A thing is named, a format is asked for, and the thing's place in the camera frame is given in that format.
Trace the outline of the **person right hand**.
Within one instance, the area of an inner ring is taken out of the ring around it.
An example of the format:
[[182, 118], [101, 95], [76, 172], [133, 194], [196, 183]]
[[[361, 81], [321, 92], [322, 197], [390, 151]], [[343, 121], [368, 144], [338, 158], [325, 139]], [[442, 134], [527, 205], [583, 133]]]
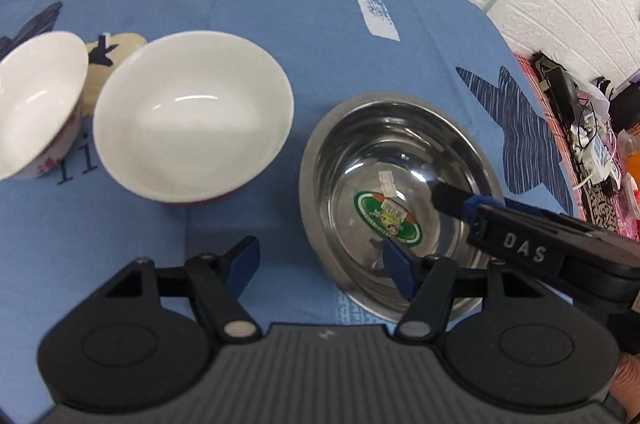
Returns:
[[625, 410], [627, 422], [638, 423], [640, 412], [640, 360], [637, 356], [620, 355], [620, 363], [618, 363], [610, 394]]

